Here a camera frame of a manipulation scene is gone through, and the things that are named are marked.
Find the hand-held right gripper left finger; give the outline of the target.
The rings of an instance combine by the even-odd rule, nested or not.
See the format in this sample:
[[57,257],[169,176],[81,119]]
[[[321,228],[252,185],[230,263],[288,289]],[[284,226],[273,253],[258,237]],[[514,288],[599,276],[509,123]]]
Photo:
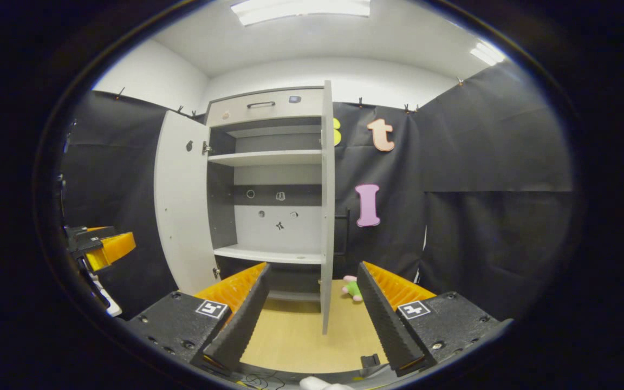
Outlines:
[[129,320],[128,329],[175,360],[231,374],[267,301],[270,271],[260,263],[195,295],[173,291]]

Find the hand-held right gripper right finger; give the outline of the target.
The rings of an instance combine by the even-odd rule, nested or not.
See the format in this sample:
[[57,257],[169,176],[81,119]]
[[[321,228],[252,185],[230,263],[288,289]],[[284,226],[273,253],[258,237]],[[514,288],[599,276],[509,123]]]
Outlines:
[[511,325],[462,294],[434,294],[369,262],[357,286],[389,367],[404,376],[443,365],[490,343]]

